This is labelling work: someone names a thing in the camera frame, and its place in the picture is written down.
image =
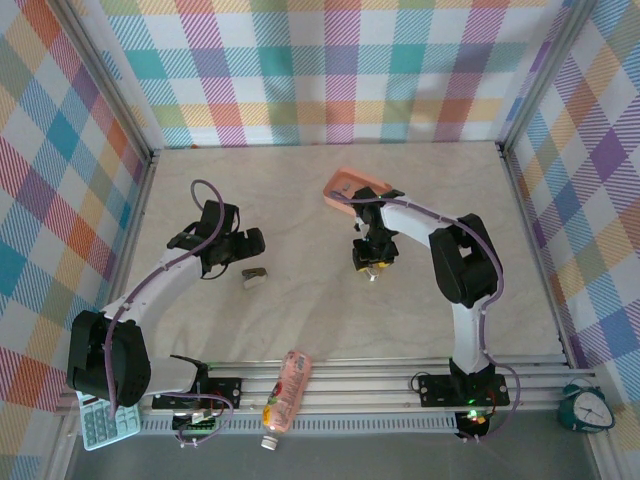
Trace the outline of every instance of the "beige tabletop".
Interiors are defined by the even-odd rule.
[[[139,281],[177,232],[200,217],[192,180],[214,183],[238,205],[241,229],[259,227],[266,251],[198,281],[159,321],[152,355],[204,361],[267,360],[300,348],[315,358],[444,357],[453,348],[451,306],[431,254],[399,235],[396,263],[377,282],[354,270],[353,219],[328,207],[322,189],[351,166],[453,216],[484,221],[505,269],[502,299],[489,311],[495,354],[561,352],[542,283],[509,182],[491,143],[262,147],[162,153],[130,282]],[[198,188],[201,198],[208,192]],[[241,271],[264,267],[250,290]]]

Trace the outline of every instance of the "metal bracket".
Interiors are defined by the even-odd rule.
[[[234,409],[238,409],[240,408],[240,398],[242,396],[242,379],[207,377],[200,381],[200,393],[224,397],[233,404]],[[203,400],[176,398],[166,395],[154,397],[151,403],[153,410],[170,410],[173,413],[192,413],[194,410],[209,407],[219,409],[223,408],[223,404],[213,400],[211,405],[207,403],[206,406],[203,406]]]
[[[461,398],[451,382],[450,375],[421,375],[418,380],[420,405],[422,407],[504,407],[509,405],[509,392],[504,375],[494,375],[487,386],[487,396],[473,399]]]

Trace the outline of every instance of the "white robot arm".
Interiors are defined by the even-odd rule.
[[[212,267],[227,265],[253,257],[265,250],[262,233],[257,228],[239,232],[233,229],[234,218],[239,219],[235,205],[224,205],[223,220],[220,204],[207,201],[200,221],[194,222],[167,244],[167,250],[150,275],[133,290],[140,289],[130,303],[127,292],[101,312],[83,311],[71,329],[71,343],[67,368],[67,385],[84,394],[109,399],[105,365],[105,339],[110,323],[122,308],[112,341],[112,370],[116,384],[116,402],[130,407],[144,395],[165,392],[191,392],[199,381],[206,382],[204,363],[172,355],[169,358],[149,358],[145,338],[149,338],[156,323],[173,302]],[[222,228],[213,241],[208,242],[218,222]],[[176,263],[176,259],[185,256]]]
[[[397,197],[407,203],[411,199],[406,195]],[[391,231],[403,233],[431,248],[429,237],[438,229],[450,225],[435,218],[425,217],[416,210],[410,210],[398,204],[386,204],[380,208],[382,223]],[[480,307],[488,295],[475,301],[471,307],[462,303],[452,303],[455,344],[453,362],[467,374],[483,370],[489,361],[480,348]]]
[[[494,404],[508,404],[504,377],[495,373],[484,344],[485,309],[495,300],[502,267],[482,220],[474,214],[454,220],[416,205],[397,190],[377,195],[365,187],[352,199],[337,193],[333,198],[354,208],[356,230],[368,227],[363,238],[353,242],[357,270],[394,263],[398,250],[392,237],[398,233],[431,250],[438,287],[452,305],[455,344],[451,375],[425,379],[431,383],[427,390],[435,386],[438,392],[423,398],[423,405],[483,403],[487,395]]]

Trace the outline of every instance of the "plastic bottle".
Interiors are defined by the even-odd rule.
[[[294,350],[287,353],[278,381],[262,411],[262,423],[267,430],[262,438],[264,448],[275,450],[278,437],[291,427],[310,376],[311,357]]]

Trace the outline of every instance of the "alarm clock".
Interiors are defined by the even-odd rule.
[[[615,425],[613,411],[604,394],[594,387],[569,384],[562,390],[558,421],[574,432],[598,433]]]

